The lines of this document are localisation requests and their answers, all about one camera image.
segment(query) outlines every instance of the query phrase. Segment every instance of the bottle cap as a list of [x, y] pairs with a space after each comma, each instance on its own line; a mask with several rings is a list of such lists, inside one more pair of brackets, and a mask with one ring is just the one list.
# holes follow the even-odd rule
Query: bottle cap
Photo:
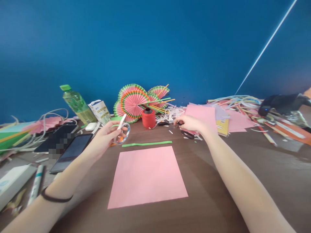
[[71, 90], [71, 87], [68, 85], [68, 84], [66, 84], [66, 85], [61, 85], [61, 86], [59, 86], [63, 91], [68, 91], [68, 90]]

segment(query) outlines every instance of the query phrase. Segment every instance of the red spool of thread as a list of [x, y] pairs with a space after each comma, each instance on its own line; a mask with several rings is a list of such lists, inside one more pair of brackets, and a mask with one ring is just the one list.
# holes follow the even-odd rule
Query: red spool of thread
[[146, 108], [142, 112], [143, 126], [145, 128], [153, 128], [156, 124], [156, 113], [150, 108]]

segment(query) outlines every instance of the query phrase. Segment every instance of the smartphone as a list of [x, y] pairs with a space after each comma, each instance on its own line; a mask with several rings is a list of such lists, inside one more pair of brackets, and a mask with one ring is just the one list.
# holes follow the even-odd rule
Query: smartphone
[[51, 168], [50, 173], [53, 174], [65, 170], [66, 167], [84, 151], [92, 137], [93, 134], [81, 134], [76, 136]]
[[66, 149], [69, 143], [74, 138], [74, 133], [79, 126], [77, 125], [63, 125], [60, 126], [54, 133], [48, 135], [48, 138], [39, 145], [34, 153], [48, 153], [49, 150], [56, 150], [59, 147]]

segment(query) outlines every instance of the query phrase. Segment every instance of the brown table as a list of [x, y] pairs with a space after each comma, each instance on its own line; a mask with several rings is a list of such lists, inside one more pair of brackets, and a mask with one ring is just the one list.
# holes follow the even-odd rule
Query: brown table
[[[205, 142], [196, 140], [195, 143], [184, 139], [178, 129], [171, 129], [173, 134], [168, 129], [157, 126], [145, 130], [141, 121], [132, 124], [126, 144], [166, 140], [173, 143], [110, 147], [79, 185], [66, 212], [72, 211], [60, 219], [51, 232], [248, 232]], [[296, 141], [282, 142], [280, 138], [278, 143], [293, 150], [301, 148], [298, 153], [276, 148], [261, 133], [250, 129], [247, 133], [233, 133], [224, 140], [257, 175], [293, 228], [297, 232], [308, 232], [311, 229], [311, 147]], [[107, 210], [119, 153], [170, 145], [189, 197]], [[25, 156], [33, 160], [30, 153], [14, 160], [24, 160]], [[51, 177], [49, 179], [45, 186], [51, 182]], [[8, 222], [1, 214], [0, 230]]]

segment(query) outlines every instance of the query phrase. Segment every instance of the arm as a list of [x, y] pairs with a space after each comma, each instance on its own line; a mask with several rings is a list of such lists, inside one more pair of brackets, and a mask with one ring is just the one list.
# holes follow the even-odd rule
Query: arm
[[[118, 135], [125, 137], [117, 127], [119, 121], [108, 122], [98, 131], [91, 143], [85, 148], [64, 171], [46, 189], [46, 194], [51, 197], [67, 199], [74, 195], [76, 188], [87, 174], [91, 166], [104, 154], [113, 138]], [[2, 233], [8, 232], [49, 232], [56, 223], [67, 203], [56, 203], [45, 200], [39, 195], [17, 218], [15, 218]]]
[[251, 233], [295, 233], [271, 196], [234, 151], [202, 121], [187, 115], [176, 118], [181, 128], [199, 131], [210, 151], [216, 168]]

